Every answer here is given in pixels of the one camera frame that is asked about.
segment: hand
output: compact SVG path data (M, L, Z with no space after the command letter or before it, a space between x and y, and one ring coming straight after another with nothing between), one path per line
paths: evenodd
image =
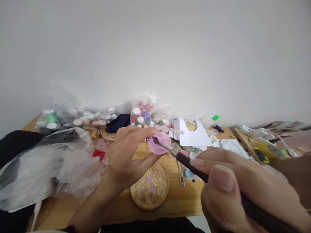
M138 126L127 126L118 130L116 140L107 152L109 163L103 174L108 176L105 180L110 180L109 188L121 193L131 187L162 156L151 153L144 159L132 160L138 144L158 131L156 128Z
M190 164L209 175L201 205L210 226L231 232L266 232L245 215L240 191L262 209L302 232L311 232L311 217L292 186L260 164L231 151L212 148Z

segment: pink container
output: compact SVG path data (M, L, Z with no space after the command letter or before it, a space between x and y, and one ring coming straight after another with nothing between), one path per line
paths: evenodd
M186 150L181 150L180 152L188 157L188 152Z
M169 137L169 135L167 135L166 133L162 133L162 132L157 132L155 135L153 135L152 137L157 137L159 139L159 142L168 147L171 148L172 145L172 140ZM167 149L163 148L162 146L159 146L157 144L155 144L153 142L152 137L149 139L148 142L148 146L149 146L149 150L154 153L154 154L166 154L168 152Z

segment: round wooden plaque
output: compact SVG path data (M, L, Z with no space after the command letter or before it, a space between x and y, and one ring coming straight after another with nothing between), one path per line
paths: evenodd
M100 134L102 135L102 137L108 141L115 141L116 140L116 134L115 133L107 133L105 131L105 127L102 127L100 129Z
M158 208L168 194L169 179L162 164L156 162L145 175L130 187L135 204L144 210Z

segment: brush handle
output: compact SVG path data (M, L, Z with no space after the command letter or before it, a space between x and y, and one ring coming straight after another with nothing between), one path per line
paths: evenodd
M184 154L178 152L176 159L185 165L190 171L200 177L204 182L208 182L208 175L200 172L192 165L190 165L190 159ZM245 213L251 217L255 222L261 225L270 233L299 233L299 231L293 228L291 225L283 222L282 220L276 218L275 216L269 214L264 209L253 203L244 193L241 192L242 206Z
M187 167L190 171L192 171L194 174L196 174L198 177L200 177L202 180L204 180L205 183L207 183L208 175L204 174L203 172L200 172L195 167L191 166L189 163L190 159L187 156L185 156L184 154L179 152L176 155L176 159L179 162L181 162L183 165L185 165L185 167Z

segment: green cap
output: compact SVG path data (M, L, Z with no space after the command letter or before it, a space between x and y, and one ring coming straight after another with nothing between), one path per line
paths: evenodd
M219 115L215 115L212 117L212 120L217 121L219 119Z

